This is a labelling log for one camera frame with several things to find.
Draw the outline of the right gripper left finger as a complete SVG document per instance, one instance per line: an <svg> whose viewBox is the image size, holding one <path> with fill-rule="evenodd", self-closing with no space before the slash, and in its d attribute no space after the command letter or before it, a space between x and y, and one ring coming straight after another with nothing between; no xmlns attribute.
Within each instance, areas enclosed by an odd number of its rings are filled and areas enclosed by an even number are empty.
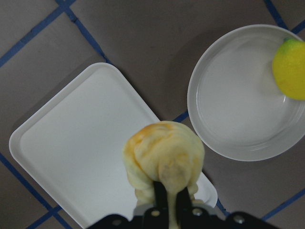
<svg viewBox="0 0 305 229"><path fill-rule="evenodd" d="M167 193L161 182L154 181L154 206L157 208L167 208Z"/></svg>

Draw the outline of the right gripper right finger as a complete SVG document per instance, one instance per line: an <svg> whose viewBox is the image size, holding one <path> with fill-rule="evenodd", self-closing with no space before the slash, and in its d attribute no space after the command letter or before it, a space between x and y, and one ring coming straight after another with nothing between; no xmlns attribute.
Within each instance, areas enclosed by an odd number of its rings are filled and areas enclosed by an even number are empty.
<svg viewBox="0 0 305 229"><path fill-rule="evenodd" d="M189 195L188 188L185 187L182 191L177 193L176 196L176 209L177 210L188 210L191 208L192 202Z"/></svg>

